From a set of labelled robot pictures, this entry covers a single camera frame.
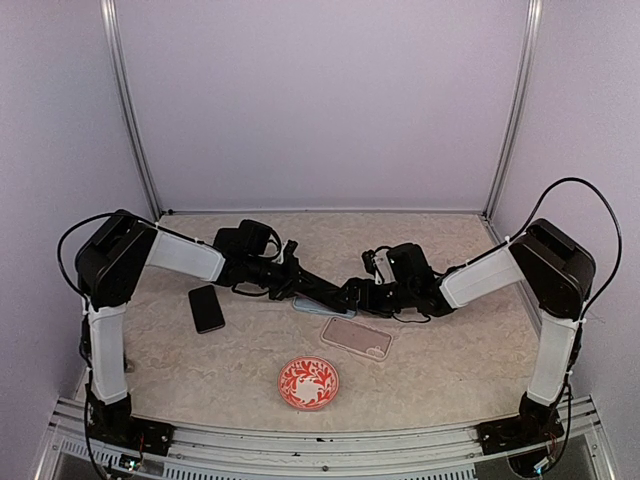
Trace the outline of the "light blue phone case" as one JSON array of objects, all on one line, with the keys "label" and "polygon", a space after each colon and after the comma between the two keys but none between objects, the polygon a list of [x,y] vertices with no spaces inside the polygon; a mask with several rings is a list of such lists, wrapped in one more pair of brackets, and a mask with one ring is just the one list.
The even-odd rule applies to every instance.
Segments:
[{"label": "light blue phone case", "polygon": [[305,297],[295,297],[292,301],[292,306],[298,312],[314,315],[335,316],[346,319],[352,319],[356,316],[356,312],[353,310],[347,310],[344,313],[340,313]]}]

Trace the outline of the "black phone case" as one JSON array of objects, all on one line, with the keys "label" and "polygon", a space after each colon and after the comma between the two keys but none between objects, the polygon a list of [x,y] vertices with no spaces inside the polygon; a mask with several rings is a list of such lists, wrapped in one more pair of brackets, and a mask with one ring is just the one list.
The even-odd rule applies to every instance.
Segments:
[{"label": "black phone case", "polygon": [[220,228],[214,238],[212,246],[220,252],[235,250],[238,248],[238,228]]}]

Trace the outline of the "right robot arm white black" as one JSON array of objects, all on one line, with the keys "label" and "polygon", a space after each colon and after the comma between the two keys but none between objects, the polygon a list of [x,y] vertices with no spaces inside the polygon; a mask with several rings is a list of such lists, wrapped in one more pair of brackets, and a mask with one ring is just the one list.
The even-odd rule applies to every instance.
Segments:
[{"label": "right robot arm white black", "polygon": [[351,308],[382,317],[414,308],[425,317],[444,317],[504,287],[528,284],[541,318],[532,378],[518,414],[482,423],[478,432],[485,442],[521,444],[561,434],[557,405],[580,349],[579,322],[595,275],[593,257],[552,223],[538,219],[515,240],[441,276],[415,244],[390,249],[387,259],[393,282],[378,285],[359,278],[346,282],[343,288]]}]

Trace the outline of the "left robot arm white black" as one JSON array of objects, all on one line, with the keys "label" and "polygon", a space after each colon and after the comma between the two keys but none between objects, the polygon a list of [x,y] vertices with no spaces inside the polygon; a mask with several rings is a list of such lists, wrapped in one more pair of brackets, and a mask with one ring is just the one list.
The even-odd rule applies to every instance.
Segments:
[{"label": "left robot arm white black", "polygon": [[188,294],[197,333],[225,325],[216,294],[222,286],[258,287],[273,301],[309,298],[332,311],[350,310],[340,287],[304,270],[294,252],[296,242],[282,242],[268,225],[244,219],[220,229],[212,243],[188,237],[126,210],[100,215],[102,225],[75,258],[72,289],[84,306],[81,351],[89,365],[87,433],[121,445],[142,441],[146,434],[170,434],[171,426],[139,420],[131,414],[125,380],[123,320],[127,305],[147,267],[203,281]]}]

